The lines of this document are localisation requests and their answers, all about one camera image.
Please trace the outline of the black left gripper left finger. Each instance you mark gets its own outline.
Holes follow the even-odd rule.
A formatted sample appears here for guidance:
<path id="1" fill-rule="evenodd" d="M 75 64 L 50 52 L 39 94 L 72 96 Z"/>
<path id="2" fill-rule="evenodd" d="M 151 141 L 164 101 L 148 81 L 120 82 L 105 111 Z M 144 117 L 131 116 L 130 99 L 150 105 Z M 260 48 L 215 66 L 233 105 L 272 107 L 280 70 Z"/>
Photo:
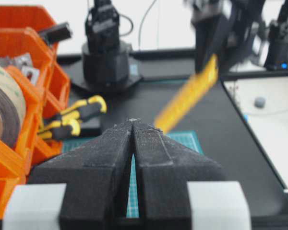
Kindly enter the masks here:
<path id="1" fill-rule="evenodd" d="M 34 167 L 28 184 L 65 183 L 62 230 L 109 230 L 127 214 L 132 122 L 125 121 Z"/>

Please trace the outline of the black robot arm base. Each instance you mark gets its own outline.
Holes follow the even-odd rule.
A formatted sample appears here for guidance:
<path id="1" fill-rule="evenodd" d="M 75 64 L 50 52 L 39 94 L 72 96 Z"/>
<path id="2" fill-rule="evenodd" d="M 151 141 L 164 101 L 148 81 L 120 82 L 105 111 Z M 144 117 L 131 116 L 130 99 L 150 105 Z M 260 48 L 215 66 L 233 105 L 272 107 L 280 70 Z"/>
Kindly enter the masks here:
<path id="1" fill-rule="evenodd" d="M 72 85 L 89 93 L 122 92 L 142 78 L 130 45 L 120 39 L 120 14 L 109 0 L 96 0 L 85 20 L 87 42 L 71 66 Z"/>

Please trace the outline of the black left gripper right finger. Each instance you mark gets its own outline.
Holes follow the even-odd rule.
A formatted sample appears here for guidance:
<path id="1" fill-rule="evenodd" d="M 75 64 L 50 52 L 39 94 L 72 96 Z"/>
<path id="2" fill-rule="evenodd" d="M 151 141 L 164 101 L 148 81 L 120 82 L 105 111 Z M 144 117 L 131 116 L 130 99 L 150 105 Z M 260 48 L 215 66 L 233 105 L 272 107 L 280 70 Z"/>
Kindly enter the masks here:
<path id="1" fill-rule="evenodd" d="M 145 229 L 190 230 L 187 182 L 225 181 L 223 167 L 141 121 L 133 121 L 132 132 L 139 214 Z"/>

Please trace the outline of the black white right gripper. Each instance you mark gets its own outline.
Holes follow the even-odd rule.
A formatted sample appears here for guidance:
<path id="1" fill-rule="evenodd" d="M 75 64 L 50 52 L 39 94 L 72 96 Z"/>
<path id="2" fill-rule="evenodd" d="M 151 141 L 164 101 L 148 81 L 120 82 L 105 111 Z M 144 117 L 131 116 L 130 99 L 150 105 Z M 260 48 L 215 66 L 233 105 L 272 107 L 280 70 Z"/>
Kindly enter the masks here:
<path id="1" fill-rule="evenodd" d="M 228 72 L 252 53 L 254 39 L 259 32 L 259 22 L 265 0 L 184 0 L 192 7 L 192 23 L 195 27 L 195 71 L 200 73 L 210 57 L 218 51 L 222 42 L 221 16 L 230 19 L 232 10 L 242 10 L 250 16 L 238 16 L 218 51 L 218 68 Z"/>

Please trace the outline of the second background robot base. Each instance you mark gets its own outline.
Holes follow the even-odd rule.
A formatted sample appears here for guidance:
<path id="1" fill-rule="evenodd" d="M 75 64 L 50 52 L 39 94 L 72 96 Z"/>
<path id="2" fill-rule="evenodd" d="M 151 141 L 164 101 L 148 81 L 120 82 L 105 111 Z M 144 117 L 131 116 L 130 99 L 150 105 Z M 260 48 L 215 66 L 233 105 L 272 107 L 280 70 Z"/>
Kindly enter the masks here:
<path id="1" fill-rule="evenodd" d="M 270 43 L 264 67 L 267 70 L 288 69 L 288 0 L 286 0 L 276 20 L 268 26 Z"/>

